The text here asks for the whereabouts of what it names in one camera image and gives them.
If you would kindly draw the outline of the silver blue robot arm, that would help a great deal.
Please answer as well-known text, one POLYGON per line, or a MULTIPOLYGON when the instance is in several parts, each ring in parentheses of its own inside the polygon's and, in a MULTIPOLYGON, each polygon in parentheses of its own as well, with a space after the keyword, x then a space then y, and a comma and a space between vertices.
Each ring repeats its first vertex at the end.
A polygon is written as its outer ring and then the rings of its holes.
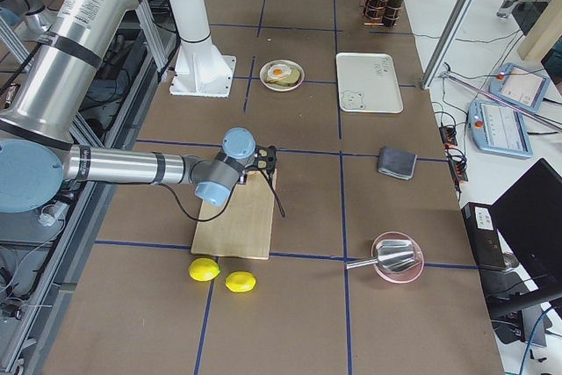
POLYGON ((42 0, 1 0, 1 18, 24 41, 37 40, 55 15, 42 0))
MULTIPOLYGON (((222 206, 255 160, 244 128, 224 135, 217 155, 137 153, 78 145, 70 134, 104 55, 126 12, 143 0, 65 0, 40 39, 28 77, 1 112, 1 209, 43 206, 66 181, 190 184, 198 198, 222 206)), ((169 0, 181 40, 171 91, 226 97, 235 59, 213 44, 204 0, 169 0)))

